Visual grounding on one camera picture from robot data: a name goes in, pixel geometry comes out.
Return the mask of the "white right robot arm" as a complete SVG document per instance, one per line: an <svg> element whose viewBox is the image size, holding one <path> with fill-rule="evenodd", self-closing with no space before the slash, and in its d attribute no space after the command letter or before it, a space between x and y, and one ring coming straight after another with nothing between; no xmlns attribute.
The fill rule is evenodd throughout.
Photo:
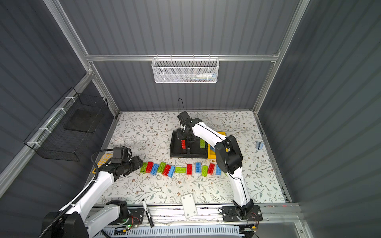
<svg viewBox="0 0 381 238"><path fill-rule="evenodd" d="M201 119L191 118L186 111L177 115L181 127L177 129L178 139L194 140L200 138L209 144L215 151L216 162L220 170L225 173L233 190L233 204L236 216L240 220L255 217L263 220L257 206L250 197L243 176L243 155L234 136L222 135L208 127Z"/></svg>

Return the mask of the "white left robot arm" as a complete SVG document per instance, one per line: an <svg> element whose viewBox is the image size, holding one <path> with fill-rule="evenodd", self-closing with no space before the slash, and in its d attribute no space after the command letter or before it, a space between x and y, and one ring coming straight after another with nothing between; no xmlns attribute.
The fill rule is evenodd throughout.
<svg viewBox="0 0 381 238"><path fill-rule="evenodd" d="M57 212L48 213L42 222L41 238L93 238L104 233L104 228L116 222L131 225L135 220L127 203L122 200L109 201L100 211L90 215L95 203L103 193L119 178L124 178L143 166L138 156L132 156L125 146L111 149L112 158L98 166L96 157L101 150L93 153L90 160L95 168L93 179L68 204Z"/></svg>

